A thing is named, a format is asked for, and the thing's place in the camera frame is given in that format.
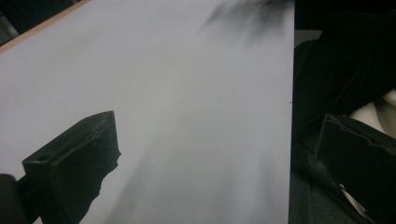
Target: wooden edge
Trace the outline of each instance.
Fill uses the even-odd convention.
[[[23,40],[29,38],[32,35],[35,35],[36,33],[40,32],[41,30],[44,30],[48,26],[50,26],[53,23],[55,23],[57,20],[65,17],[67,14],[69,14],[70,12],[76,10],[77,8],[85,5],[89,1],[91,1],[91,0],[81,0],[80,2],[77,2],[76,4],[74,4],[73,6],[68,7],[67,9],[63,10],[62,12],[60,12],[60,13],[56,14],[55,16],[49,18],[48,20],[41,22],[40,24],[38,24],[37,26],[35,26],[31,30],[23,33],[22,35],[19,35],[19,36],[15,37],[14,39],[12,39],[10,41],[8,41],[6,44],[4,44],[3,46],[0,47],[0,53],[3,53],[4,51],[6,51],[8,49],[11,49],[15,45],[21,43]]]

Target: white surface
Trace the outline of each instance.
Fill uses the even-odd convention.
[[[0,172],[114,110],[81,223],[287,223],[293,5],[228,4],[95,0],[0,54]]]
[[[386,100],[391,105],[396,106],[396,91],[391,91],[390,93],[384,96],[384,100]]]
[[[385,133],[379,122],[377,111],[373,103],[365,105],[364,107],[353,112],[350,117],[377,129],[381,133]]]

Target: black fabric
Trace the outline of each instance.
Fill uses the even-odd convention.
[[[392,8],[396,8],[394,0],[295,0],[295,27],[298,30],[322,30],[334,13],[358,11],[387,14]]]
[[[396,139],[357,120],[328,115],[317,161],[375,223],[396,222]]]
[[[396,87],[395,53],[394,13],[335,15],[319,40],[296,48],[290,223],[371,223],[350,204],[329,167],[318,160],[318,140],[326,114],[349,115]],[[391,217],[374,215],[376,223],[396,223]]]

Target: black plastic object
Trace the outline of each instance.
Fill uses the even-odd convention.
[[[12,175],[0,175],[0,223],[27,224],[17,181]]]
[[[20,35],[71,6],[72,0],[0,0],[0,11]]]
[[[318,160],[375,223],[396,223],[396,140],[357,120],[327,115]]]
[[[113,112],[83,119],[40,148],[22,162],[19,181],[29,221],[79,223],[119,156]]]

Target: gray surface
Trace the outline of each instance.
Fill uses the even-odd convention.
[[[294,31],[294,47],[307,40],[319,39],[321,35],[320,30],[295,30]]]
[[[287,223],[293,5],[256,6],[95,0],[0,54],[0,172],[114,110],[81,223]]]

